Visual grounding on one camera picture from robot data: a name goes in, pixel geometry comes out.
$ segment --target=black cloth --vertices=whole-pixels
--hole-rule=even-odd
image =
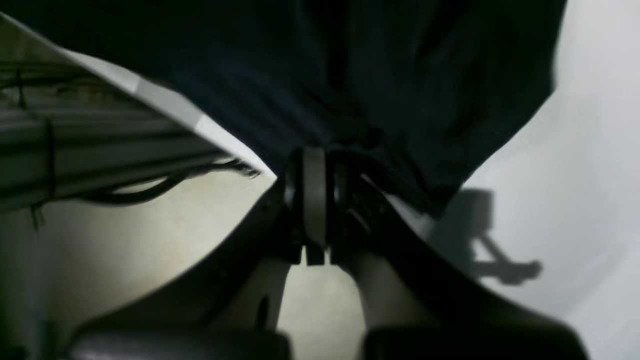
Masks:
[[[53,42],[169,84],[277,174],[350,156],[439,217],[552,90],[564,0],[3,0]]]

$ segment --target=dark fabric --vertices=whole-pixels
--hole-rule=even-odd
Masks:
[[[277,174],[323,146],[439,217],[552,89],[564,0],[4,0],[169,84]]]

